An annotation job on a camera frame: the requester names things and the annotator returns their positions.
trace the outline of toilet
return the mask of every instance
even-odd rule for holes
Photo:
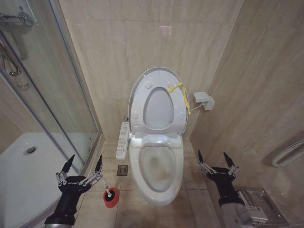
[[[142,197],[156,206],[170,204],[182,184],[181,134],[188,97],[185,90],[174,89],[178,83],[181,79],[167,68],[149,69],[136,81],[129,100],[132,177]]]

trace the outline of yellow cable tie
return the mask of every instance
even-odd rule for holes
[[[188,114],[191,114],[190,106],[189,106],[189,103],[188,103],[188,100],[187,100],[186,89],[185,89],[185,86],[182,82],[179,82],[178,84],[176,84],[175,87],[173,87],[171,89],[168,89],[167,91],[168,91],[168,93],[172,93],[177,87],[181,87],[181,91],[182,91],[182,94],[184,96],[184,102],[185,102],[186,108],[188,108]]]

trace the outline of bidet control panel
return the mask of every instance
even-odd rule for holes
[[[122,122],[122,126],[120,128],[118,145],[116,149],[116,159],[117,160],[125,160],[125,155],[128,150],[128,142],[129,142],[129,132],[130,126],[129,122]]]

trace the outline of shower enclosure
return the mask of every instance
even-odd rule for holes
[[[102,135],[57,0],[1,1],[0,94],[0,227],[31,227]]]

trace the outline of wall outlet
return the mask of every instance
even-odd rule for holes
[[[206,92],[196,92],[193,94],[196,103],[203,103],[205,110],[211,110],[215,104],[215,101]]]

